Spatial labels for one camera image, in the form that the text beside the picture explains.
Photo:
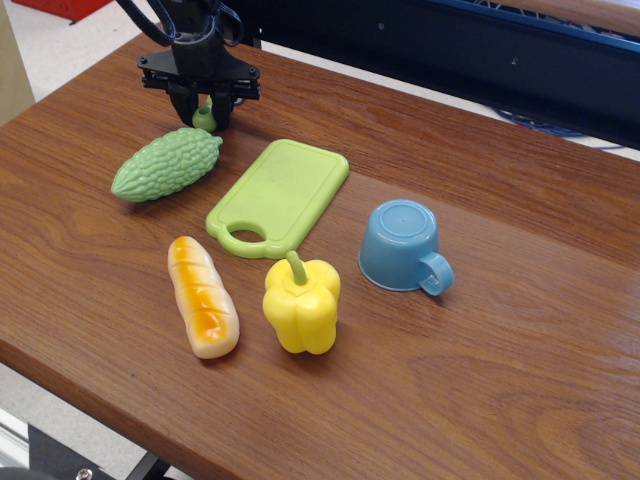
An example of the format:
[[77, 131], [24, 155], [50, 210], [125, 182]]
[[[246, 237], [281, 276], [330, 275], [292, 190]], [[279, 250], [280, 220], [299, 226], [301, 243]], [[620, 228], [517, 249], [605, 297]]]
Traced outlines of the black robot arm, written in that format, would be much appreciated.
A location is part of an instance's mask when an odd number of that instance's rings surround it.
[[240, 100], [260, 98], [260, 70], [231, 55], [223, 35], [223, 18], [237, 15], [219, 1], [152, 1], [162, 28], [150, 35], [166, 51], [137, 59], [142, 84], [164, 91], [188, 126], [207, 96], [218, 129], [229, 127]]

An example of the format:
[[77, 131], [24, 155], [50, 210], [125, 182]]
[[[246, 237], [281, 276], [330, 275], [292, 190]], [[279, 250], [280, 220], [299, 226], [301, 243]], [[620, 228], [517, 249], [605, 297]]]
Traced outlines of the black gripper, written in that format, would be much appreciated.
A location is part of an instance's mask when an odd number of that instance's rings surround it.
[[260, 70], [229, 53], [216, 38], [177, 42], [169, 50], [140, 56], [145, 88], [165, 91], [180, 120], [193, 126], [199, 108], [197, 94], [211, 95], [211, 111], [218, 130], [229, 127], [236, 99], [258, 100]]

